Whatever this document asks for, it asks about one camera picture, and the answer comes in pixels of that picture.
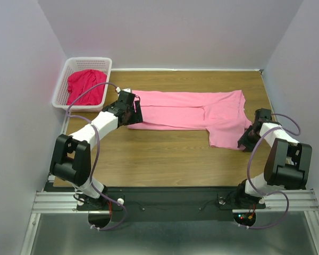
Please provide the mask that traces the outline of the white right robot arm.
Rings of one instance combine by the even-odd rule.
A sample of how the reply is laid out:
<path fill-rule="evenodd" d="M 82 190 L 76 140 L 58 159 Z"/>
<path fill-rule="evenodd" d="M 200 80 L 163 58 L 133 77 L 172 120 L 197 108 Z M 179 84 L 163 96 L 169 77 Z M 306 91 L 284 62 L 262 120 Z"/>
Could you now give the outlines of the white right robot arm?
<path fill-rule="evenodd" d="M 247 178 L 234 194 L 234 203 L 239 207 L 258 204 L 262 197 L 280 190 L 303 190 L 308 181 L 312 147 L 291 137 L 301 134 L 287 131 L 273 120 L 271 110 L 261 108 L 255 111 L 255 120 L 237 142 L 237 147 L 250 152 Z M 259 144 L 266 141 L 271 147 L 263 173 L 250 177 L 251 161 Z"/>

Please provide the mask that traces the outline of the light pink t shirt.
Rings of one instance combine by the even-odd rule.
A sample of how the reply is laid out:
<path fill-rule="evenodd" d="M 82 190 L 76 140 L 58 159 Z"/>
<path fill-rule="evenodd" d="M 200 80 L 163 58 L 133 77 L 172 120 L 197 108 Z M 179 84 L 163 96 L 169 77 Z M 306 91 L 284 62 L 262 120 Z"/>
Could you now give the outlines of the light pink t shirt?
<path fill-rule="evenodd" d="M 231 92 L 140 91 L 143 122 L 134 130 L 205 130 L 211 147 L 238 148 L 238 140 L 251 125 L 242 90 Z"/>

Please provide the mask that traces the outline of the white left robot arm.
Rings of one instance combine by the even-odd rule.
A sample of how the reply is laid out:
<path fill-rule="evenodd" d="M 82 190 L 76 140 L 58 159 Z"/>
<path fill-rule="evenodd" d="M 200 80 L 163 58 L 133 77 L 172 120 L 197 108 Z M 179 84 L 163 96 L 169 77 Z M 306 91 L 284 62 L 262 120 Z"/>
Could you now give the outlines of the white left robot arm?
<path fill-rule="evenodd" d="M 61 134 L 55 141 L 50 173 L 73 184 L 95 209 L 107 205 L 107 187 L 93 178 L 91 150 L 99 147 L 100 140 L 121 126 L 143 121 L 140 97 L 130 90 L 119 92 L 117 101 L 104 107 L 88 124 L 70 135 Z"/>

